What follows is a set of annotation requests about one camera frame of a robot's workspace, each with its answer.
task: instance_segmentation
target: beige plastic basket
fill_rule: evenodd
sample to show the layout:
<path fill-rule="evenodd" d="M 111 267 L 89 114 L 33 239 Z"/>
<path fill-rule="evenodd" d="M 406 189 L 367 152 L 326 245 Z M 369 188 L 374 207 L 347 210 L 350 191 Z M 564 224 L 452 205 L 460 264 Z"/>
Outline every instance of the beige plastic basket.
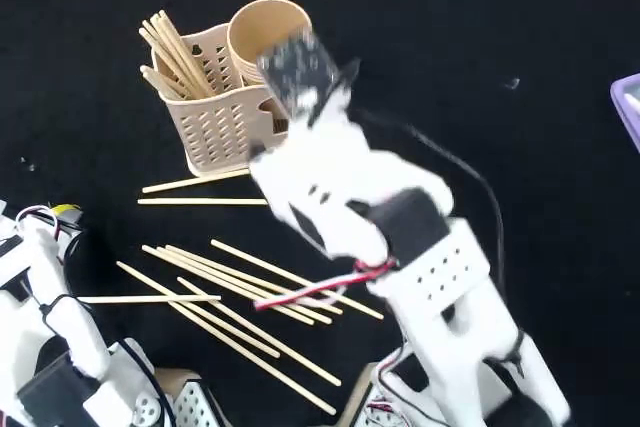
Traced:
<path fill-rule="evenodd" d="M 264 85 L 243 87 L 227 47 L 228 24 L 182 39 L 200 60 L 216 93 L 201 100 L 175 101 L 162 94 L 184 145 L 189 170 L 196 176 L 240 169 L 247 165 L 252 141 L 273 147 L 286 137 L 287 121 Z M 152 50 L 153 67 L 177 80 Z"/>

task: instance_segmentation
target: black table surface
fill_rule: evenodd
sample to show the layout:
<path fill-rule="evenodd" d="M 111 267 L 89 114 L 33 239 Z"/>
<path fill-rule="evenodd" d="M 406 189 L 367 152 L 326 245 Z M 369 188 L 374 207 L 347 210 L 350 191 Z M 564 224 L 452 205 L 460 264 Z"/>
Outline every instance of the black table surface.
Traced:
<path fill-rule="evenodd" d="M 141 244 L 172 243 L 270 280 L 278 279 L 209 239 L 311 279 L 340 272 L 267 208 L 136 205 L 143 186 L 189 176 L 166 108 L 138 72 L 149 63 L 140 21 L 164 8 L 181 32 L 196 32 L 248 1 L 0 0 L 0 197 L 80 204 L 115 257 L 181 292 L 176 269 Z M 504 211 L 509 307 L 578 425 L 634 418 L 640 168 L 609 96 L 614 80 L 640 71 L 633 0 L 294 1 L 340 64 L 362 59 L 356 108 L 410 120 L 492 183 Z M 442 175 L 455 213 L 495 258 L 492 211 L 472 180 L 400 132 L 366 132 L 374 147 Z M 170 195 L 258 190 L 241 178 Z M 151 293 L 111 261 L 84 269 L 78 294 Z M 364 288 L 353 295 L 384 308 Z M 342 379 L 336 388 L 291 360 L 273 362 L 338 411 L 365 363 L 399 342 L 391 315 L 379 322 L 346 309 L 331 326 L 307 327 L 226 298 Z M 234 425 L 335 421 L 169 307 L 103 311 L 155 365 L 201 373 Z"/>

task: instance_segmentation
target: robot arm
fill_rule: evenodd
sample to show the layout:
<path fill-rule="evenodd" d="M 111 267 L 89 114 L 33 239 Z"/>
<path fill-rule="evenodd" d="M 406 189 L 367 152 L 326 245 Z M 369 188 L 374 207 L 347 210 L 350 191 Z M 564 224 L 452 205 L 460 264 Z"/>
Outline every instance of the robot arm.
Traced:
<path fill-rule="evenodd" d="M 27 228 L 26 249 L 31 253 L 27 272 L 34 299 L 50 305 L 61 295 L 69 295 L 62 264 L 58 261 L 58 243 L 42 228 Z M 69 345 L 71 361 L 84 375 L 102 380 L 109 367 L 109 351 L 89 313 L 74 299 L 62 298 L 47 315 L 47 323 Z"/>
<path fill-rule="evenodd" d="M 405 351 L 416 354 L 429 377 L 428 392 L 419 395 L 422 409 L 410 410 L 412 419 L 425 426 L 436 419 L 451 427 L 486 427 L 486 414 L 505 403 L 504 384 L 483 369 L 486 359 L 498 359 L 533 400 L 523 405 L 543 412 L 542 425 L 561 426 L 569 406 L 502 302 L 466 221 L 448 218 L 453 196 L 446 184 L 395 154 L 369 149 L 346 116 L 349 76 L 329 61 L 318 68 L 327 55 L 311 33 L 269 55 L 259 66 L 290 119 L 289 136 L 255 156 L 251 174 L 274 215 L 329 258 L 348 255 L 370 266 L 390 256 L 398 260 L 397 269 L 368 287 L 389 302 L 410 347 Z M 441 314 L 449 307 L 455 310 L 447 322 Z M 383 388 L 387 363 L 374 377 Z M 482 379 L 488 380 L 480 385 Z M 384 390 L 411 405 L 410 393 Z"/>

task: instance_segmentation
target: red wire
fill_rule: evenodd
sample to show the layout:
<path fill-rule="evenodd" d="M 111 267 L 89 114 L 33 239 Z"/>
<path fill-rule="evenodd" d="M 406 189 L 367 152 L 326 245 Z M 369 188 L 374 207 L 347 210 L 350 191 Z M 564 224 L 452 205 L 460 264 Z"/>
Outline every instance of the red wire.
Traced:
<path fill-rule="evenodd" d="M 345 277 L 347 276 L 341 276 L 336 278 L 337 280 L 335 282 L 332 282 L 329 284 L 324 282 L 319 282 L 315 286 L 297 290 L 292 294 L 277 296 L 271 300 L 270 299 L 259 300 L 254 302 L 254 306 L 256 310 L 264 310 L 264 309 L 268 309 L 270 307 L 275 307 L 278 305 L 290 304 L 301 297 L 308 297 L 317 292 L 320 292 L 321 290 L 331 290 L 343 285 L 351 285 L 351 284 L 357 284 L 360 282 L 367 282 L 369 280 L 373 280 L 379 277 L 380 275 L 384 274 L 394 265 L 395 265 L 395 259 L 389 259 L 384 264 L 382 264 L 380 267 L 377 267 L 377 268 L 365 267 L 366 264 L 364 264 L 361 261 L 356 261 L 356 263 L 354 264 L 354 268 L 356 270 L 363 270 L 365 268 L 369 270 L 365 270 L 360 275 L 351 277 L 348 280 L 345 280 Z"/>

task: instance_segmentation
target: purple container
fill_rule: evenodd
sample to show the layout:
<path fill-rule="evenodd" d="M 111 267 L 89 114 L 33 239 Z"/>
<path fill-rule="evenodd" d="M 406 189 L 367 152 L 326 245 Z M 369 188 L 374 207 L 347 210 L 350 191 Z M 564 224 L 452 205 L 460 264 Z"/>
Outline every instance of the purple container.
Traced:
<path fill-rule="evenodd" d="M 627 94 L 637 100 L 640 106 L 640 74 L 616 80 L 611 84 L 611 98 L 633 143 L 640 151 L 640 112 L 630 103 Z"/>

